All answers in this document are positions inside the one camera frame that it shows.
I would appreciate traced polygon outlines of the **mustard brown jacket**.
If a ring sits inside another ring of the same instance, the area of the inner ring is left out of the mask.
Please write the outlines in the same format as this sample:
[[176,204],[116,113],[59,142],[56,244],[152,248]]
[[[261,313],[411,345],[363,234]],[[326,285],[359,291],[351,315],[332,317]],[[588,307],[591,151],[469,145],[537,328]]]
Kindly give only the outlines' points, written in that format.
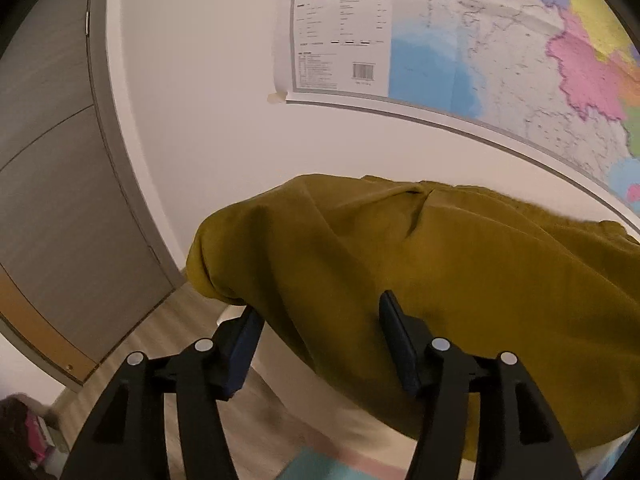
[[378,300],[463,351],[521,358],[575,451],[639,422],[639,244],[509,196],[437,182],[308,174],[221,209],[186,274],[202,295],[254,307],[329,385],[408,437]]

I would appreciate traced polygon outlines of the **teal grey bed sheet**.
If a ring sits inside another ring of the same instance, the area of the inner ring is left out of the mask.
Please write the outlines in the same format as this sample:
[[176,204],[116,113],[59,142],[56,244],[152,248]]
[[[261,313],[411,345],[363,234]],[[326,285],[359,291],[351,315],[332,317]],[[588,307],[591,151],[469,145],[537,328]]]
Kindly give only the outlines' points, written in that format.
[[329,456],[303,448],[277,475],[278,480],[405,479],[405,469],[354,453]]

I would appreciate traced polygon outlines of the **grey wooden door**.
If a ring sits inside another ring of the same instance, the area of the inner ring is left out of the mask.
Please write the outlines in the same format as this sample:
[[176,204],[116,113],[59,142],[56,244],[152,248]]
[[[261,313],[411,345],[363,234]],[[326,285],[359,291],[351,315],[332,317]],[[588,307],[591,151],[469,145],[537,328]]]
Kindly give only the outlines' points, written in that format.
[[23,0],[1,37],[1,330],[82,385],[183,282],[126,152],[106,0]]

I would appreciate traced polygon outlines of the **colourful wall map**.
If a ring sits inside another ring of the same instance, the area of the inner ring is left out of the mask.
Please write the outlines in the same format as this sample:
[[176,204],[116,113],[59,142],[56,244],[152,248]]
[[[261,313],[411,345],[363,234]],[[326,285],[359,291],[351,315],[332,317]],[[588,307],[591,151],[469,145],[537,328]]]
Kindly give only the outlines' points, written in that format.
[[639,224],[639,50],[605,0],[274,0],[286,102],[422,122]]

